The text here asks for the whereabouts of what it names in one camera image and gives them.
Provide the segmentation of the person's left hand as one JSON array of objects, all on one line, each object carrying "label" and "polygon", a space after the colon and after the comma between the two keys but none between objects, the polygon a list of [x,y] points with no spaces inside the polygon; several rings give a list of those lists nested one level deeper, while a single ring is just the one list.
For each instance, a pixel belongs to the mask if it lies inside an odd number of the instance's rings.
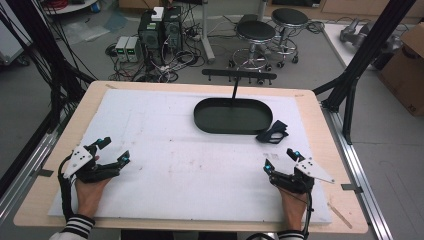
[{"label": "person's left hand", "polygon": [[75,182],[78,200],[77,213],[89,218],[93,218],[97,212],[104,188],[108,183],[109,179],[96,183],[84,183],[77,179]]}]

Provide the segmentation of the black round chrome stool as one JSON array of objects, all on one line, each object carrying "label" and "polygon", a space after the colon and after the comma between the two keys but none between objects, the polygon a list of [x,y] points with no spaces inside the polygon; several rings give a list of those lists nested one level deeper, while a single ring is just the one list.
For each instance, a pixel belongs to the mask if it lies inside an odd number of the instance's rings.
[{"label": "black round chrome stool", "polygon": [[272,66],[268,58],[260,52],[259,47],[271,42],[275,30],[267,23],[258,20],[239,22],[236,26],[236,35],[245,40],[249,46],[237,49],[229,59],[229,67],[246,70],[271,71]]},{"label": "black round chrome stool", "polygon": [[298,63],[298,46],[292,38],[298,34],[308,23],[308,17],[299,10],[279,8],[272,12],[272,21],[276,24],[277,35],[274,40],[276,53],[282,56],[276,66],[282,68],[288,56],[292,57],[294,64]]}]

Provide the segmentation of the black metal frame stand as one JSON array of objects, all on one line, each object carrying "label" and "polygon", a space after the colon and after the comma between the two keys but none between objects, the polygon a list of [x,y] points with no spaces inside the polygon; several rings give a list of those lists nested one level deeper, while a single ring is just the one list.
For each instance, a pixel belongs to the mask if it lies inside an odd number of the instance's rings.
[{"label": "black metal frame stand", "polygon": [[65,58],[53,35],[59,28],[50,25],[38,0],[5,0],[5,2],[21,27],[9,17],[2,3],[0,3],[0,21],[24,49],[42,79],[50,87],[51,107],[12,165],[0,178],[0,199],[11,188],[44,135],[51,133],[54,127],[60,125],[61,111],[81,101],[86,92],[83,83],[88,85],[96,81],[96,78],[82,72],[78,64],[72,65]]},{"label": "black metal frame stand", "polygon": [[369,35],[365,38],[345,70],[334,80],[313,90],[315,95],[331,90],[330,95],[322,101],[322,106],[330,112],[337,113],[345,102],[342,122],[342,136],[351,145],[351,126],[355,103],[356,87],[362,74],[383,44],[401,23],[417,0],[389,0],[376,20]]}]

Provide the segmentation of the grey desk leg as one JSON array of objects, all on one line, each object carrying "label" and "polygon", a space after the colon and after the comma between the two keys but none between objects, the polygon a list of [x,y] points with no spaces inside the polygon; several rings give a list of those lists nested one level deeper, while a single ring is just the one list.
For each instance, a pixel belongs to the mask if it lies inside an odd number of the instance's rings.
[{"label": "grey desk leg", "polygon": [[215,54],[208,39],[208,0],[201,0],[202,6],[202,35],[201,42],[206,55],[206,62],[212,64],[215,62]]}]

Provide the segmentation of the brown cardboard box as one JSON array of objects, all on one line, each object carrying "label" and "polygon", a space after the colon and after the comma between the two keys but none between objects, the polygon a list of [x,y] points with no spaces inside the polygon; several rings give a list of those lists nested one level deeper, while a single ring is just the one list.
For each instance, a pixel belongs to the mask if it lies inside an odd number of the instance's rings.
[{"label": "brown cardboard box", "polygon": [[413,116],[424,116],[424,22],[401,36],[402,47],[379,79]]}]

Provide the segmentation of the black oval tray hook rack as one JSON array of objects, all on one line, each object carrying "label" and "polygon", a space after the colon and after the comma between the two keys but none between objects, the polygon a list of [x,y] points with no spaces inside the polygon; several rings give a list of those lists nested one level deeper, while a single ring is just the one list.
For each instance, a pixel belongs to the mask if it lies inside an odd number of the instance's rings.
[{"label": "black oval tray hook rack", "polygon": [[235,83],[230,98],[211,97],[196,104],[194,123],[200,130],[212,134],[257,135],[269,128],[273,121],[271,108],[259,100],[238,98],[237,90],[242,78],[271,82],[277,78],[276,74],[218,69],[203,69],[202,74],[208,79],[228,77]]}]

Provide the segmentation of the white foam mat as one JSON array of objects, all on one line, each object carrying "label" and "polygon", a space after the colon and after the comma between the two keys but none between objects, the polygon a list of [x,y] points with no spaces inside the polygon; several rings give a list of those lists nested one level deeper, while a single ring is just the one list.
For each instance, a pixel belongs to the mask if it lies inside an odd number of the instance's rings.
[{"label": "white foam mat", "polygon": [[[110,137],[99,153],[103,164],[129,151],[130,162],[106,186],[99,218],[279,222],[283,218],[278,190],[263,170],[268,159],[290,174],[291,148],[304,160],[312,154],[300,108],[293,97],[259,96],[275,120],[287,124],[279,144],[258,142],[252,135],[210,134],[194,123],[194,107],[204,93],[108,90],[81,142]],[[323,188],[313,187],[312,223],[332,221]]]}]

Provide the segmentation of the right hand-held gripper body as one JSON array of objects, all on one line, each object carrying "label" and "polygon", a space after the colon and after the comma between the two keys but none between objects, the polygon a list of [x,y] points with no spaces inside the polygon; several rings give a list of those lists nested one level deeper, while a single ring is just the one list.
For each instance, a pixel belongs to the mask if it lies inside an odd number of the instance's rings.
[{"label": "right hand-held gripper body", "polygon": [[312,158],[295,162],[292,174],[275,170],[275,174],[269,176],[272,185],[297,194],[310,193],[316,179],[328,183],[335,182],[334,178]]}]

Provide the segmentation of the grey bench power supply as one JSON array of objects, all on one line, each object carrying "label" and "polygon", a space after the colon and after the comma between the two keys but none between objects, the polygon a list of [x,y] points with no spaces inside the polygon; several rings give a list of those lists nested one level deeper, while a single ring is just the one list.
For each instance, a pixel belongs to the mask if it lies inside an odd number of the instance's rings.
[{"label": "grey bench power supply", "polygon": [[128,39],[126,53],[129,62],[136,63],[141,59],[141,44],[138,37],[130,37]]},{"label": "grey bench power supply", "polygon": [[115,45],[115,51],[120,62],[127,62],[128,56],[126,53],[126,45],[129,38],[127,36],[121,36]]}]

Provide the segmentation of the aluminium rail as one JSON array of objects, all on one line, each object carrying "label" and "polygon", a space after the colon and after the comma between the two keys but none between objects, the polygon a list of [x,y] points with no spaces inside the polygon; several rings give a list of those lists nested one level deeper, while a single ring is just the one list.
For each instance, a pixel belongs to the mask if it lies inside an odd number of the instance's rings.
[{"label": "aluminium rail", "polygon": [[0,224],[8,218],[19,199],[38,177],[37,171],[44,169],[44,164],[70,118],[70,115],[62,112],[59,123],[51,126],[52,113],[49,112],[0,178]]},{"label": "aluminium rail", "polygon": [[371,228],[376,240],[394,240],[355,148],[348,143],[342,133],[342,117],[339,113],[330,112],[325,108],[322,108],[322,112],[347,171],[349,184],[361,186],[363,189],[363,193],[355,194],[355,196],[367,225]]}]

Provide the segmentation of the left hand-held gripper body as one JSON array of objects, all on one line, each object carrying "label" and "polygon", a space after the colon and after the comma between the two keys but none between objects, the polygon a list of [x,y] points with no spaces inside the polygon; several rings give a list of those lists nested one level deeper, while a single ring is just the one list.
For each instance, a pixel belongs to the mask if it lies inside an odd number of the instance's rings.
[{"label": "left hand-held gripper body", "polygon": [[96,183],[120,174],[116,163],[99,165],[96,163],[96,146],[77,146],[70,155],[63,177],[71,179],[75,175],[83,183]]}]

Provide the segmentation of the person's right hand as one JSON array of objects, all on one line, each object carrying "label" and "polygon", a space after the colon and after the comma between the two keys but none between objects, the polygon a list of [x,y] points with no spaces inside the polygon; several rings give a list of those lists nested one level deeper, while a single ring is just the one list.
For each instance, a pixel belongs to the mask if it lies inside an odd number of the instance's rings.
[{"label": "person's right hand", "polygon": [[301,230],[303,214],[307,207],[307,195],[292,193],[284,189],[279,189],[279,192],[286,228],[288,230]]}]

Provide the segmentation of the white equipment case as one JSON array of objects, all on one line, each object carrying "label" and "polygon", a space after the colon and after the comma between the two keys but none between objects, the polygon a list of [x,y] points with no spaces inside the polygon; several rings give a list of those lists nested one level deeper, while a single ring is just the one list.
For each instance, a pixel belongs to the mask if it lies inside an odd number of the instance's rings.
[{"label": "white equipment case", "polygon": [[[0,0],[0,17],[4,17],[6,22],[11,24],[13,30],[27,46],[32,44],[31,38],[7,4],[6,0]],[[17,38],[0,20],[0,65],[10,65],[23,52],[24,49]]]}]

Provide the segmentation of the light wooden table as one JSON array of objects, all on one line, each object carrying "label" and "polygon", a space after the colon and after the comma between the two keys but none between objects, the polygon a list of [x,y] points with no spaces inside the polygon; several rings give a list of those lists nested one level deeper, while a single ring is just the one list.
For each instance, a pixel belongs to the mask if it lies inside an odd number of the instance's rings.
[{"label": "light wooden table", "polygon": [[321,167],[313,190],[311,230],[363,233],[367,223],[336,144],[340,133],[324,118],[309,90],[241,87],[244,98],[266,103],[288,127],[279,144],[252,135],[209,134],[194,122],[196,104],[225,97],[228,86],[97,81],[92,83],[50,154],[48,175],[36,179],[14,222],[60,227],[57,173],[80,145],[110,137],[100,154],[129,164],[104,190],[96,214],[100,228],[278,232],[284,227],[278,190],[263,166],[293,167],[290,152]]}]

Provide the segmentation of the black computer tower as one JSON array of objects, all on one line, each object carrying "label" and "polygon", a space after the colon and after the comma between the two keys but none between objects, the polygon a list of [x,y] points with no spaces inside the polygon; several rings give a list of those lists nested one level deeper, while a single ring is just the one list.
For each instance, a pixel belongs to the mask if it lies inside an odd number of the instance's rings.
[{"label": "black computer tower", "polygon": [[175,53],[182,50],[182,10],[180,6],[167,8],[163,23],[168,51]]},{"label": "black computer tower", "polygon": [[164,42],[163,22],[153,21],[151,16],[152,11],[144,12],[138,27],[138,36],[146,65],[150,64],[151,59],[158,58],[160,48]]}]

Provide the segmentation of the small dark folded cloth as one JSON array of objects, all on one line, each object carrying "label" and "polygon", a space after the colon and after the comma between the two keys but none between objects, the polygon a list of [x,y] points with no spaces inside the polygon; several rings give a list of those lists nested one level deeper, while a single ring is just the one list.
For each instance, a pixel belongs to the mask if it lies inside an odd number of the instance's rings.
[{"label": "small dark folded cloth", "polygon": [[269,130],[261,132],[256,136],[256,140],[261,143],[279,144],[285,137],[287,125],[280,120],[277,120]]}]

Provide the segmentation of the grey machine part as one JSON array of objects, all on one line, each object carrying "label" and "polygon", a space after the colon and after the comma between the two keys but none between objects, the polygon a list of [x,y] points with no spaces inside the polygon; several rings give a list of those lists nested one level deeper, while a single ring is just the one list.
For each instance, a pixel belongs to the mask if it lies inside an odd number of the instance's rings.
[{"label": "grey machine part", "polygon": [[[354,47],[359,48],[366,37],[374,27],[374,22],[368,22],[361,27],[359,31],[356,31],[356,27],[359,24],[359,19],[355,18],[347,27],[340,31],[339,40],[343,43],[349,42]],[[402,46],[402,41],[398,35],[391,35],[386,42],[383,44],[383,49],[397,49]]]}]

